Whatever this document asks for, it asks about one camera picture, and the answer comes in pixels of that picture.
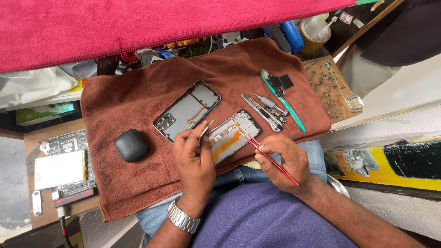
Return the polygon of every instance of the blue plastic bottle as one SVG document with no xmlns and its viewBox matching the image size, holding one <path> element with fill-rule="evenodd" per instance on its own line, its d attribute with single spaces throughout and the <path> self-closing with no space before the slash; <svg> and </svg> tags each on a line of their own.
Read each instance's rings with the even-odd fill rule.
<svg viewBox="0 0 441 248">
<path fill-rule="evenodd" d="M 161 59 L 168 59 L 171 57 L 176 57 L 176 55 L 172 52 L 168 52 L 162 49 L 158 49 L 158 53 L 159 53 L 159 57 L 161 57 Z"/>
<path fill-rule="evenodd" d="M 280 26 L 282 27 L 283 31 L 285 32 L 285 37 L 288 40 L 288 43 L 292 49 L 293 53 L 296 53 L 303 49 L 303 40 L 302 37 L 300 37 L 299 32 L 297 31 L 297 28 L 295 27 L 293 21 L 287 21 L 284 23 L 281 23 Z"/>
</svg>

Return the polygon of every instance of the hand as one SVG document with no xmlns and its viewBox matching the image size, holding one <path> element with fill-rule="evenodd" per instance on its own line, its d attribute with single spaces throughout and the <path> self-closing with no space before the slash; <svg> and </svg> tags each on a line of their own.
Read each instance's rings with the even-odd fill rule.
<svg viewBox="0 0 441 248">
<path fill-rule="evenodd" d="M 295 196 L 303 196 L 311 192 L 312 175 L 309 169 L 308 155 L 306 150 L 297 145 L 294 141 L 283 135 L 272 135 L 266 137 L 260 143 L 259 150 L 262 153 L 278 153 L 281 155 L 281 165 L 299 184 L 296 186 L 284 175 L 272 162 L 259 151 L 255 158 L 267 177 L 281 190 Z"/>
<path fill-rule="evenodd" d="M 203 121 L 195 129 L 180 132 L 173 143 L 173 155 L 183 190 L 176 204 L 193 218 L 202 215 L 216 179 L 213 153 L 207 134 L 201 139 L 201 156 L 196 156 L 199 136 L 207 125 L 208 122 Z"/>
</svg>

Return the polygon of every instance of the plastic bag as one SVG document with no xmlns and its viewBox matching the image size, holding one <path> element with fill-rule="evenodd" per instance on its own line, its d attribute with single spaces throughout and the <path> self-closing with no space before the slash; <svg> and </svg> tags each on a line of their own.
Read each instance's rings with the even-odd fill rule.
<svg viewBox="0 0 441 248">
<path fill-rule="evenodd" d="M 86 60 L 77 63 L 64 64 L 58 67 L 66 72 L 69 76 L 78 79 L 85 79 L 96 76 L 98 69 L 95 60 Z"/>
<path fill-rule="evenodd" d="M 77 84 L 77 80 L 58 67 L 2 74 L 0 109 L 57 95 Z"/>
</svg>

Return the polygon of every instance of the red towel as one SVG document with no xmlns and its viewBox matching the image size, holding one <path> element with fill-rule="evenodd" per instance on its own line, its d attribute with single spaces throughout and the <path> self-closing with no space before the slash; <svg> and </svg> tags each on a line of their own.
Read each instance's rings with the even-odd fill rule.
<svg viewBox="0 0 441 248">
<path fill-rule="evenodd" d="M 288 74 L 294 86 L 286 101 L 299 115 L 306 132 L 293 118 L 280 133 L 273 132 L 240 96 L 249 93 L 280 101 L 263 82 L 260 71 L 277 76 Z M 202 79 L 222 97 L 207 117 L 216 127 L 241 109 L 247 110 L 262 131 L 256 136 L 283 134 L 296 142 L 326 134 L 331 121 L 306 79 L 300 59 L 281 51 L 270 38 L 244 41 L 213 53 L 174 57 L 130 71 L 121 76 L 97 76 L 87 80 L 81 96 L 81 110 L 87 129 L 93 171 L 104 221 L 128 216 L 182 190 L 172 154 L 172 144 L 152 122 L 197 80 Z M 121 132 L 137 129 L 150 146 L 147 156 L 126 163 L 116 153 L 113 141 Z M 254 160 L 254 147 L 246 145 L 217 167 L 217 174 Z"/>
<path fill-rule="evenodd" d="M 354 0 L 12 0 L 0 6 L 0 73 L 262 27 Z"/>
</svg>

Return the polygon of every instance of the brown towel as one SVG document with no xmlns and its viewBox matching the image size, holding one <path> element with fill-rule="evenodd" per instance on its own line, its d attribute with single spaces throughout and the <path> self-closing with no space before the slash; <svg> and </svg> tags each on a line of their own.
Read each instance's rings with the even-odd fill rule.
<svg viewBox="0 0 441 248">
<path fill-rule="evenodd" d="M 306 79 L 300 59 L 280 51 L 270 38 L 244 41 L 198 57 L 166 59 L 120 76 L 88 79 L 81 107 L 104 222 L 126 217 L 182 191 L 172 144 L 152 122 L 197 80 L 204 80 L 222 97 L 222 103 L 206 118 L 214 120 L 212 127 L 246 109 L 262 128 L 258 141 L 277 134 L 240 96 L 244 92 L 259 102 L 251 90 L 284 107 L 263 82 L 262 69 L 277 76 L 288 74 L 294 83 L 285 91 L 285 99 L 302 119 L 306 132 L 288 115 L 281 134 L 301 142 L 328 132 L 331 122 Z M 126 163 L 116 153 L 113 141 L 132 128 L 148 141 L 150 152 L 137 162 Z M 217 174 L 252 160 L 254 148 L 247 145 L 219 164 Z"/>
</svg>

